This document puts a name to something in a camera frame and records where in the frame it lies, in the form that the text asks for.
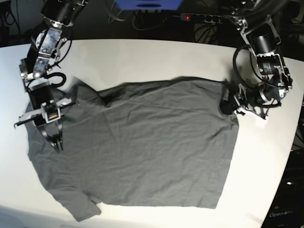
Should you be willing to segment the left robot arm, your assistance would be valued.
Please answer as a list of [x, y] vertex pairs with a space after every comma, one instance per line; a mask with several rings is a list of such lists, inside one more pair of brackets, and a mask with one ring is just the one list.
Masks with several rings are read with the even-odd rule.
[[[239, 31], [244, 45], [234, 52], [232, 65], [239, 81], [238, 91], [222, 100], [220, 110], [230, 115], [251, 112], [266, 119], [271, 108], [281, 106], [282, 99], [292, 89], [293, 80], [281, 54], [281, 38], [273, 24], [272, 16], [285, 4], [285, 0], [222, 0], [223, 16], [232, 22]], [[247, 49], [255, 57], [261, 81], [249, 85], [242, 78], [237, 57]]]

